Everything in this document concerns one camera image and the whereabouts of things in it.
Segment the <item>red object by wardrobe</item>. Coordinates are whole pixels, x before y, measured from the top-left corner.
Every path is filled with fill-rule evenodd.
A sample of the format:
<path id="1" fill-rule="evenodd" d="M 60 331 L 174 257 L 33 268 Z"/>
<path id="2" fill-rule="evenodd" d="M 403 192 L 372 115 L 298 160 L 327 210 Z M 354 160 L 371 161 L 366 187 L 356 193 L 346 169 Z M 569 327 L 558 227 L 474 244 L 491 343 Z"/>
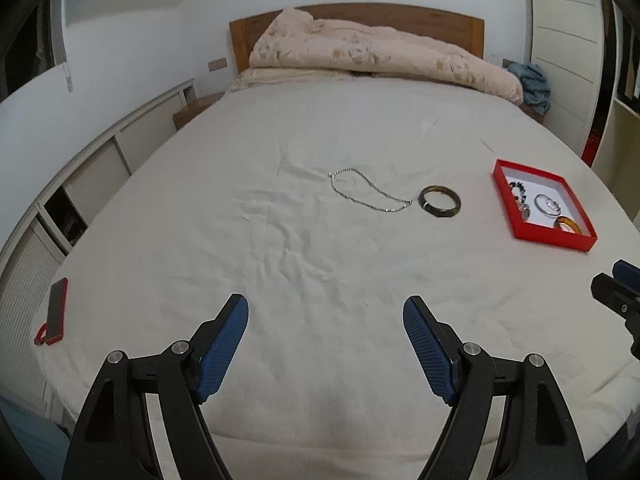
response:
<path id="1" fill-rule="evenodd" d="M 584 151 L 582 152 L 582 161 L 589 167 L 592 166 L 597 156 L 598 149 L 602 140 L 602 132 L 597 129 L 591 129 Z"/>

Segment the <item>dark brown bangle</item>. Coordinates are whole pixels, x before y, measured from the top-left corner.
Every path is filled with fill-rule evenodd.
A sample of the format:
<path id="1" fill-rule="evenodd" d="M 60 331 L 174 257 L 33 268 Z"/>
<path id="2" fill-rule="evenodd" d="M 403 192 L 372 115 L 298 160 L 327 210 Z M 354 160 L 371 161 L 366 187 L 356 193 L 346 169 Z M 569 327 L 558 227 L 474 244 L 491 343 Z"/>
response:
<path id="1" fill-rule="evenodd" d="M 421 209 L 436 218 L 452 218 L 456 216 L 462 206 L 460 196 L 451 188 L 443 185 L 427 185 L 419 196 Z"/>

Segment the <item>white low cabinet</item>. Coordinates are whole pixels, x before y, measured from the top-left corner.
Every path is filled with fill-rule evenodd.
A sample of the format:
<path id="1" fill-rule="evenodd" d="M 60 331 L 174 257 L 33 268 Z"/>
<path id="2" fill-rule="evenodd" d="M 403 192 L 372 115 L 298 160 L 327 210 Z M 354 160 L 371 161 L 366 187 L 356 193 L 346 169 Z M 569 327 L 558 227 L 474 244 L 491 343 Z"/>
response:
<path id="1" fill-rule="evenodd" d="M 194 98 L 187 80 L 137 108 L 92 141 L 49 183 L 1 253 L 1 396 L 50 413 L 53 393 L 32 355 L 32 316 L 53 275 L 96 215 L 176 131 Z"/>

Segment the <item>wooden nightstand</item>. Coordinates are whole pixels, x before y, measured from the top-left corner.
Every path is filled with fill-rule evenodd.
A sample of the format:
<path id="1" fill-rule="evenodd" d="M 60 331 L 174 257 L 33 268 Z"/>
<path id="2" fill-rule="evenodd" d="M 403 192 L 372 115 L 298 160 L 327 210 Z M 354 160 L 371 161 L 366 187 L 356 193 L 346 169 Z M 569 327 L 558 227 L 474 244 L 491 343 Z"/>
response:
<path id="1" fill-rule="evenodd" d="M 180 130 L 183 128 L 196 116 L 202 114 L 209 107 L 218 102 L 223 96 L 224 92 L 214 93 L 210 96 L 203 96 L 202 98 L 196 99 L 192 103 L 188 104 L 186 107 L 183 107 L 182 110 L 179 110 L 174 116 L 172 116 L 176 129 Z"/>

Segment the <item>white wardrobe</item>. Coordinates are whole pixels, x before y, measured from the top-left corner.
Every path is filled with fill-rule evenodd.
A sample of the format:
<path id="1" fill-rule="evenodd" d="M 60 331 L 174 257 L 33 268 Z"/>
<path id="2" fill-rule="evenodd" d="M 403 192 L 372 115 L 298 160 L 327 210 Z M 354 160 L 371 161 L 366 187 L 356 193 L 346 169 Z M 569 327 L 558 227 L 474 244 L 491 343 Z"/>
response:
<path id="1" fill-rule="evenodd" d="M 600 93 L 602 0 L 532 0 L 532 25 L 532 61 L 551 88 L 544 125 L 581 155 Z"/>

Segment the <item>wooden headboard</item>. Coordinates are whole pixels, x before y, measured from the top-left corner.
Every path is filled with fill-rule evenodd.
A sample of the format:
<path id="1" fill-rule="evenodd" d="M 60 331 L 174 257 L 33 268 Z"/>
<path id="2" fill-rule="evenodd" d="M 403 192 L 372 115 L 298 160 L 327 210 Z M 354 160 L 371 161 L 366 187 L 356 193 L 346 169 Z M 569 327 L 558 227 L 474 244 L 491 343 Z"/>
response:
<path id="1" fill-rule="evenodd" d="M 367 26 L 387 26 L 418 36 L 455 44 L 482 58 L 485 47 L 485 22 L 460 13 L 385 2 L 341 2 L 301 6 L 313 18 L 343 20 Z M 230 36 L 239 73 L 250 67 L 250 52 L 269 24 L 281 10 L 240 18 L 229 24 Z"/>

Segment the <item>cream pillow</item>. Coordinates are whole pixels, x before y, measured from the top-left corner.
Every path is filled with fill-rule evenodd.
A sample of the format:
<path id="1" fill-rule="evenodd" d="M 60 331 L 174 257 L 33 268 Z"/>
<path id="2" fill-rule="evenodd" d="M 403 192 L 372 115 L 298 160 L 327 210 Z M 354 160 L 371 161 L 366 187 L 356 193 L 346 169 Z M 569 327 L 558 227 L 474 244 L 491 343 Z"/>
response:
<path id="1" fill-rule="evenodd" d="M 352 80 L 353 73 L 344 70 L 316 70 L 315 68 L 249 68 L 232 82 L 228 93 L 272 84 L 288 82 L 318 82 L 324 80 Z"/>

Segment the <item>blue towel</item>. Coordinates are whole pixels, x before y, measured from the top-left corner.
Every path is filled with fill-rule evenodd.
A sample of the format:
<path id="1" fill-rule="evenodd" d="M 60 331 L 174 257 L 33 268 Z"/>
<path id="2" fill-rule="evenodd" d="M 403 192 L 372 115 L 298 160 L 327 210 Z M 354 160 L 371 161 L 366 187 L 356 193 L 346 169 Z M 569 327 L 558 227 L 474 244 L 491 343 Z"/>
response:
<path id="1" fill-rule="evenodd" d="M 520 81 L 523 87 L 523 102 L 540 116 L 551 108 L 551 87 L 544 71 L 535 63 L 511 63 L 509 73 Z"/>

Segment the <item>pink floral duvet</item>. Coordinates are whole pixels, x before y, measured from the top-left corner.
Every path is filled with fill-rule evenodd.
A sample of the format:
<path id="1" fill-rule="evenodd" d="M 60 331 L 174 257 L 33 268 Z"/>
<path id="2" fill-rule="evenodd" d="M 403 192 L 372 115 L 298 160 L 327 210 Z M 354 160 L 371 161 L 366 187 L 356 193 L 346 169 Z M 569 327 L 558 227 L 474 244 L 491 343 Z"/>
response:
<path id="1" fill-rule="evenodd" d="M 393 27 L 313 18 L 295 8 L 274 18 L 248 62 L 253 68 L 405 75 L 472 88 L 515 105 L 524 102 L 517 76 L 462 47 Z"/>

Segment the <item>white bed sheet mattress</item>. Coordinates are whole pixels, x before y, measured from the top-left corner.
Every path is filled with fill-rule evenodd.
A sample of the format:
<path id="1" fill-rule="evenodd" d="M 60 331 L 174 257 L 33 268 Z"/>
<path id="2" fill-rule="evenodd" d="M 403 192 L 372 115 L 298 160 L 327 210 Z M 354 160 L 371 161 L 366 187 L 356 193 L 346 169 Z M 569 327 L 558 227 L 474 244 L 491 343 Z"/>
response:
<path id="1" fill-rule="evenodd" d="M 562 177 L 590 252 L 518 240 L 497 159 Z M 462 201 L 423 211 L 427 185 Z M 503 99 L 398 79 L 233 92 L 159 148 L 58 269 L 65 333 L 35 348 L 78 414 L 107 353 L 190 337 L 235 292 L 238 351 L 203 413 L 237 479 L 413 479 L 448 410 L 402 326 L 418 295 L 494 356 L 549 363 L 587 455 L 639 406 L 639 364 L 592 278 L 639 234 L 559 138 Z"/>

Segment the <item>red jewelry box tray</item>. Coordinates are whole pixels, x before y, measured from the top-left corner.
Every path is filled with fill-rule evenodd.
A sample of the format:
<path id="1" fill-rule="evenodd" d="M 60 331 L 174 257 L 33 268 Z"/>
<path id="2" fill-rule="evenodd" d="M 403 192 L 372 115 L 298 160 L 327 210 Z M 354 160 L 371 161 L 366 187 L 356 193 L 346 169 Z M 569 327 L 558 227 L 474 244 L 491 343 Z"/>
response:
<path id="1" fill-rule="evenodd" d="M 503 159 L 496 160 L 492 176 L 518 240 L 578 252 L 596 244 L 585 209 L 562 177 Z"/>

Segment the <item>amber resin bangle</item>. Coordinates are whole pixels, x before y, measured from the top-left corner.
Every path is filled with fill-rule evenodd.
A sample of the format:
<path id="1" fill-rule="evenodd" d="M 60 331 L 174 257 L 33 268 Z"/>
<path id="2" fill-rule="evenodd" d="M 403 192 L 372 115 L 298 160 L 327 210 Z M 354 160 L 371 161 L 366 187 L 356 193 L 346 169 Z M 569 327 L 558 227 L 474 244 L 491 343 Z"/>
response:
<path id="1" fill-rule="evenodd" d="M 582 229 L 579 224 L 567 216 L 557 216 L 554 219 L 553 227 L 559 231 L 582 235 Z"/>

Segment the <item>thin silver bangle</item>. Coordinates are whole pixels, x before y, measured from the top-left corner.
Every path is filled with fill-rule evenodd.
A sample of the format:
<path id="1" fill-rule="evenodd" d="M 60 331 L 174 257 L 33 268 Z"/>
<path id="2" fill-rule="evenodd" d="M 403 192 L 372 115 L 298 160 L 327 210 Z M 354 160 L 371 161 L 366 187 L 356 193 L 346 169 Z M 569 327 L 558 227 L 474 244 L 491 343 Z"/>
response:
<path id="1" fill-rule="evenodd" d="M 534 205 L 548 218 L 556 218 L 562 214 L 561 205 L 546 194 L 538 193 L 534 198 Z"/>

